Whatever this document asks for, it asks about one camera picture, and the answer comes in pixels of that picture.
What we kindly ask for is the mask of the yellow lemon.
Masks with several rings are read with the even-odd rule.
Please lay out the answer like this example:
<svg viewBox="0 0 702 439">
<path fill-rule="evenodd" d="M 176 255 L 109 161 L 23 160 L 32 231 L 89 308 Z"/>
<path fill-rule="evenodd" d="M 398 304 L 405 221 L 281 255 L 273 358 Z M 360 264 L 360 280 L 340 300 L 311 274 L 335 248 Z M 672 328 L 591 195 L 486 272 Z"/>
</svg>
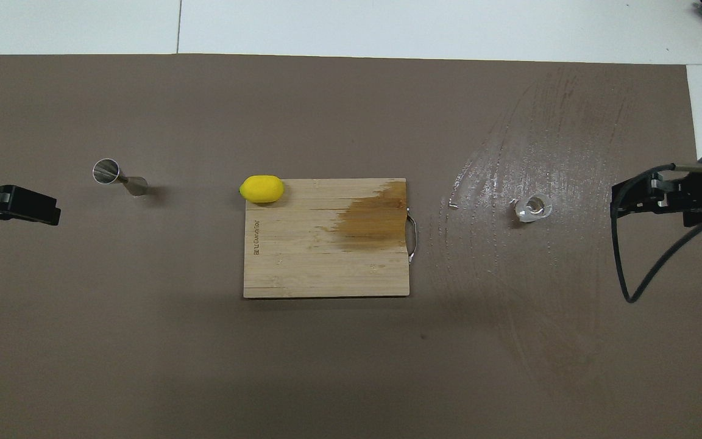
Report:
<svg viewBox="0 0 702 439">
<path fill-rule="evenodd" d="M 273 175 L 253 175 L 245 178 L 238 192 L 248 202 L 268 204 L 282 197 L 285 185 L 281 178 Z"/>
</svg>

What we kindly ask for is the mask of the bamboo cutting board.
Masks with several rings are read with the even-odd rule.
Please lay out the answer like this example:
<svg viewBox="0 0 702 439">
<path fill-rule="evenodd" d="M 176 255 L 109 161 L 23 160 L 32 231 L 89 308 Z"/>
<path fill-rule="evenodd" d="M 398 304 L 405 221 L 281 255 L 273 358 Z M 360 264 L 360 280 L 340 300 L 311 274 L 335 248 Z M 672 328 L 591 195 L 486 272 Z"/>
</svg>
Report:
<svg viewBox="0 0 702 439">
<path fill-rule="evenodd" d="M 410 294 L 404 178 L 286 179 L 275 202 L 247 202 L 243 297 Z"/>
</svg>

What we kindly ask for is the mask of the steel double jigger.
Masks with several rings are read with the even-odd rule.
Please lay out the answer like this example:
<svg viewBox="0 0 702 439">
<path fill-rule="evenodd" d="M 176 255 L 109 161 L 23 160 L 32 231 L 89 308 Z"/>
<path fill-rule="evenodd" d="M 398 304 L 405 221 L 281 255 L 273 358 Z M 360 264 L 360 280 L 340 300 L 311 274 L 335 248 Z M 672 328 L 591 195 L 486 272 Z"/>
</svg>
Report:
<svg viewBox="0 0 702 439">
<path fill-rule="evenodd" d="M 129 177 L 122 171 L 119 162 L 114 159 L 100 159 L 92 167 L 92 178 L 100 185 L 120 184 L 129 193 L 137 197 L 148 192 L 148 183 L 143 177 Z"/>
</svg>

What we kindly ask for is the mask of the brown table mat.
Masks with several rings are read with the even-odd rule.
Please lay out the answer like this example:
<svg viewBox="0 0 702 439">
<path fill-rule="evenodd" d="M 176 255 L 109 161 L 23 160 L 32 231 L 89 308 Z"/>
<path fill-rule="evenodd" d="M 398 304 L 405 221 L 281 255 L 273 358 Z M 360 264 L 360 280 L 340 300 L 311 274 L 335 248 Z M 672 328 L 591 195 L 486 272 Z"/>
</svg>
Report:
<svg viewBox="0 0 702 439">
<path fill-rule="evenodd" d="M 702 239 L 627 304 L 608 230 L 695 158 L 685 66 L 0 55 L 0 437 L 702 439 Z M 256 173 L 405 178 L 410 296 L 246 300 Z"/>
</svg>

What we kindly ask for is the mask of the small clear glass cup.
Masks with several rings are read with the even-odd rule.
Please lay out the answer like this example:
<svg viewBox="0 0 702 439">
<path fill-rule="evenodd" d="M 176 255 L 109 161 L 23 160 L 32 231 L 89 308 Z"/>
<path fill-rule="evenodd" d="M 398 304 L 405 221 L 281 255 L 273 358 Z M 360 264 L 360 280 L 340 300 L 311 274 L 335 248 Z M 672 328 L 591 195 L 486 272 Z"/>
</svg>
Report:
<svg viewBox="0 0 702 439">
<path fill-rule="evenodd" d="M 534 223 L 551 216 L 553 202 L 548 195 L 535 193 L 527 198 L 516 200 L 513 208 L 518 222 Z"/>
</svg>

